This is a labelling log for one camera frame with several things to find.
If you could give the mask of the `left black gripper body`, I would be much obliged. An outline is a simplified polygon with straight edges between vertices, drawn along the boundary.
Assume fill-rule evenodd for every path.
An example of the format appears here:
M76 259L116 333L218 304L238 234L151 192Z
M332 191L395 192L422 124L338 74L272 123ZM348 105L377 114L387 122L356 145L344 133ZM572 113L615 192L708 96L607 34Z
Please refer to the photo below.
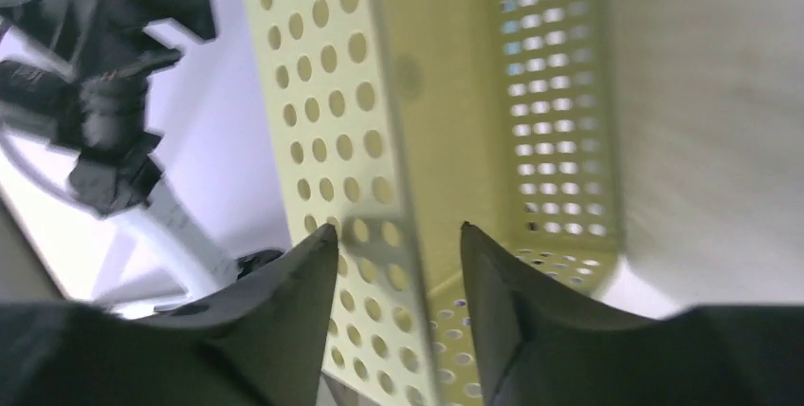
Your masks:
M1 0L1 24L48 66L1 62L1 119L74 151L154 149L145 129L151 74L183 57L146 32L127 0Z

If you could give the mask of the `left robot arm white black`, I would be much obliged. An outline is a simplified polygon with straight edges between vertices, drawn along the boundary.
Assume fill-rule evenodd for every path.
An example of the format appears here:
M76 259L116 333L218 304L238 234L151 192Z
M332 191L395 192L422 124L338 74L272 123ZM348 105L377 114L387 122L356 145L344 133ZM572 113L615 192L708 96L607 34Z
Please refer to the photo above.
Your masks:
M217 27L211 0L1 0L1 29L17 30L47 67L1 63L1 131L43 139L77 154L62 188L2 138L9 162L46 194L109 220L149 244L179 290L139 299L157 313L233 285L280 256L264 249L232 257L195 222L153 153L146 127L150 76L183 56L147 27L172 20L201 43Z

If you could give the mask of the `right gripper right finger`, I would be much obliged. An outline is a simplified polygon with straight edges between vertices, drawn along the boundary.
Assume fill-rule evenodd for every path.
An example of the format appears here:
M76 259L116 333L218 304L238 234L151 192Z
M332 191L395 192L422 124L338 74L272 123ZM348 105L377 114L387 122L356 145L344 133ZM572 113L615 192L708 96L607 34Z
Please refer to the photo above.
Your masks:
M662 320L585 296L461 228L486 405L799 405L803 310L708 304Z

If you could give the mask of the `light green plastic basket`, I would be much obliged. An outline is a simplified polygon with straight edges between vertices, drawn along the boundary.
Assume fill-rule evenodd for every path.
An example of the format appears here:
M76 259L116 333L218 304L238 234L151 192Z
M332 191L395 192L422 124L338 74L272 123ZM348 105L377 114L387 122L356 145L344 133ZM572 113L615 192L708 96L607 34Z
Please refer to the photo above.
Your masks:
M331 224L323 370L477 405L460 232L591 294L621 246L600 0L245 0L293 242Z

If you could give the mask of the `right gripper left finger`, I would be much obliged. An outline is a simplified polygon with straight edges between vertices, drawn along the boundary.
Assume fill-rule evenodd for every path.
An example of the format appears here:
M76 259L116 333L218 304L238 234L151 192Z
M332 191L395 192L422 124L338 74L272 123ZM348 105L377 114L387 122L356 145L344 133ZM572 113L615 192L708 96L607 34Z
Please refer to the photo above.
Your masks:
M1 308L5 405L312 405L338 276L331 225L235 284L125 320L71 302Z

